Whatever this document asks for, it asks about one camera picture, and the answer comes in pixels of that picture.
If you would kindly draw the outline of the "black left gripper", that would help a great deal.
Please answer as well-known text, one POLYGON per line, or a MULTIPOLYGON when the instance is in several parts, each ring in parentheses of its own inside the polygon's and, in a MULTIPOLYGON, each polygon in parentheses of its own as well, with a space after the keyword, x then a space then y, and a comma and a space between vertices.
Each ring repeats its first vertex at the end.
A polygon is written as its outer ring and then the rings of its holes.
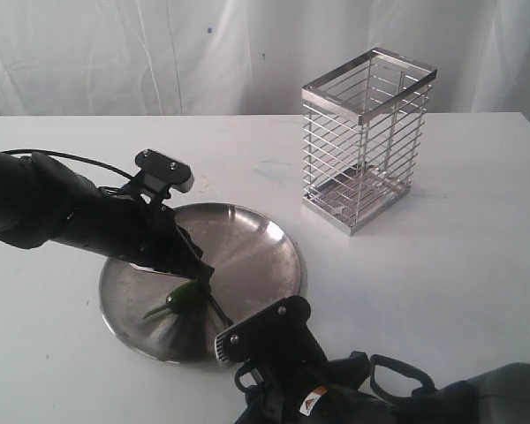
POLYGON ((77 198, 70 214, 70 245, 193 281, 208 281, 215 273, 201 261, 203 250, 190 233, 177 225, 173 209, 152 211, 102 189, 77 198))

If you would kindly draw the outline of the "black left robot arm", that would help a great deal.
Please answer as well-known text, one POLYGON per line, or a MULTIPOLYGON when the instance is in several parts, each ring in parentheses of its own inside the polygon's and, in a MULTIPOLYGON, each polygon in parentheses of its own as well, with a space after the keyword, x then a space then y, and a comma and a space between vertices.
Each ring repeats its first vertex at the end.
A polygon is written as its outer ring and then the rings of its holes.
POLYGON ((121 187, 97 186, 60 152, 0 151, 0 241, 34 249, 48 241, 154 271, 207 281, 214 270, 165 205, 193 186, 191 168, 153 149, 121 187))

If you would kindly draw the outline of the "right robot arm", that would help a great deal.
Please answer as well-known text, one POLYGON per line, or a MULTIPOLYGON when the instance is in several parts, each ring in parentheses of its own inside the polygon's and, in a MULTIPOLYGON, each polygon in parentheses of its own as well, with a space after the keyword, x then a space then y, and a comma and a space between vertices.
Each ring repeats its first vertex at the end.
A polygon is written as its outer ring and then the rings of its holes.
POLYGON ((530 423, 530 364, 515 362, 438 389, 428 374, 379 354, 303 367, 286 390, 251 360, 234 375, 239 423, 530 423))

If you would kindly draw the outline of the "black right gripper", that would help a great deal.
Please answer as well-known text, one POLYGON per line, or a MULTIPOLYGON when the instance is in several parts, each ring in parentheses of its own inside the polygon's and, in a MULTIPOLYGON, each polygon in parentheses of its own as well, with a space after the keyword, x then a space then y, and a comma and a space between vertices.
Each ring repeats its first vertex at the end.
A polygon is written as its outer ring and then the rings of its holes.
POLYGON ((240 341, 234 376, 246 409, 237 423, 369 423, 371 397, 359 392, 368 358, 353 351, 329 360, 314 340, 240 341))

